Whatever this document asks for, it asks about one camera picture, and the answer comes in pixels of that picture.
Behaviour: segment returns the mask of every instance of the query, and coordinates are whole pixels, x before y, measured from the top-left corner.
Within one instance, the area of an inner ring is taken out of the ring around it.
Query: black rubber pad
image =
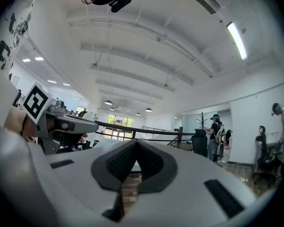
[[[222,186],[218,180],[209,180],[204,183],[208,191],[216,199],[229,218],[244,210],[243,206]]]
[[[72,160],[58,161],[58,162],[51,163],[51,167],[52,167],[52,169],[55,169],[55,168],[59,168],[61,166],[67,166],[67,165],[72,164],[72,163],[74,163]]]

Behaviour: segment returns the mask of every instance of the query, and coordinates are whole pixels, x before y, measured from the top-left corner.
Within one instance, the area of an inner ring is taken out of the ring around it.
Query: wrist strap
[[[23,123],[22,123],[22,130],[20,131],[20,135],[23,136],[23,130],[24,130],[24,127],[25,127],[25,123],[27,122],[27,119],[28,119],[28,115],[25,116],[24,120],[23,120]]]

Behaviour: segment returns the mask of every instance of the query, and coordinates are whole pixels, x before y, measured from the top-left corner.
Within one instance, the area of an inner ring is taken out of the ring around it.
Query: black shirt
[[[213,129],[215,135],[217,135],[217,133],[218,133],[218,131],[219,131],[219,128],[220,128],[220,127],[219,127],[216,123],[213,123],[213,124],[212,124],[211,129]],[[211,134],[210,139],[211,139],[211,140],[212,140],[212,139],[215,139],[213,133]]]

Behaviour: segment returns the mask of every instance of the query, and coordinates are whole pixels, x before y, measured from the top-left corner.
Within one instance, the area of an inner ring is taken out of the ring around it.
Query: camera
[[[114,0],[109,3],[109,6],[112,7],[112,12],[116,13],[120,9],[124,8],[127,4],[131,3],[132,0]]]

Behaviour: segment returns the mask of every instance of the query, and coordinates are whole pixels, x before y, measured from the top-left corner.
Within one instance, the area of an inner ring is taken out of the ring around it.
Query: gray pants
[[[207,149],[207,158],[213,161],[213,154],[217,154],[218,143],[215,139],[209,140],[208,149]]]

